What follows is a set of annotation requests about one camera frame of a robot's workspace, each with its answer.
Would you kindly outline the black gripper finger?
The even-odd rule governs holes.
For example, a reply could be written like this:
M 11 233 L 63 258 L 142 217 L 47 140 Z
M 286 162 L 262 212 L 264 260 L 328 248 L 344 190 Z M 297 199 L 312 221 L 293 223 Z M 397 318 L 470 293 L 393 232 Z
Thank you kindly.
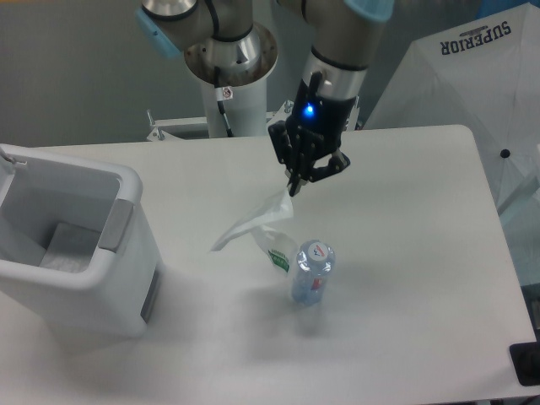
M 325 166 L 314 167 L 313 165 L 308 165 L 305 170 L 292 171 L 288 183 L 289 195 L 291 197 L 296 196 L 300 192 L 301 187 L 308 182 L 315 183 L 334 176 L 346 170 L 350 164 L 349 157 L 338 149 L 331 154 Z
M 268 134 L 271 139 L 278 162 L 285 165 L 289 174 L 288 188 L 301 188 L 301 173 L 299 169 L 299 151 L 294 147 L 285 121 L 277 121 L 268 127 Z

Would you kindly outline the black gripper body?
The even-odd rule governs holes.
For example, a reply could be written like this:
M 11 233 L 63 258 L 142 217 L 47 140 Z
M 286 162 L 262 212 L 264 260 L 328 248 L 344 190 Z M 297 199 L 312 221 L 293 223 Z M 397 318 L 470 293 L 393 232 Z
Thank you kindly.
M 300 81 L 292 114 L 286 120 L 293 149 L 306 152 L 314 145 L 314 157 L 327 156 L 341 146 L 341 134 L 354 106 L 353 98 L 323 96 L 319 92 L 322 81 L 322 75 L 312 75 L 308 84 Z

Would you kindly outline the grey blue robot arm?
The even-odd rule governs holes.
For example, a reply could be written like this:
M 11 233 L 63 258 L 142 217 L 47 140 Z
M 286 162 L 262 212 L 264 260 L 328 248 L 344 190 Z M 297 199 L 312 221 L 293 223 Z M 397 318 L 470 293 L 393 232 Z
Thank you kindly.
M 343 172 L 341 136 L 386 22 L 391 1 L 285 1 L 315 31 L 288 116 L 267 122 L 267 77 L 278 61 L 273 33 L 250 1 L 144 1 L 142 32 L 166 57 L 183 57 L 200 83 L 208 134 L 238 138 L 267 133 L 288 189 Z

